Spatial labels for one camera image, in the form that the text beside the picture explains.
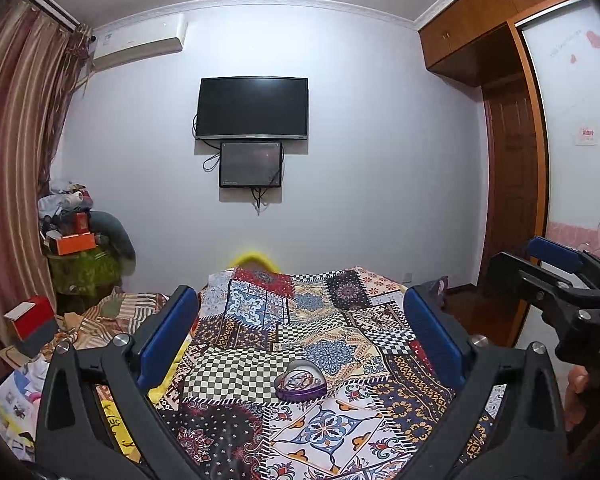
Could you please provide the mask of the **right hand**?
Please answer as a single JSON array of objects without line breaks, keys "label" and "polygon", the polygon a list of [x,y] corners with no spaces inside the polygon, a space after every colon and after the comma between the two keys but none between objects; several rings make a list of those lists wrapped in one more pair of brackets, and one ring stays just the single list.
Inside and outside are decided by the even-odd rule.
[{"label": "right hand", "polygon": [[565,392],[564,416],[565,430],[572,431],[586,415],[585,393],[597,387],[597,378],[592,376],[584,366],[575,365],[568,373],[568,384]]}]

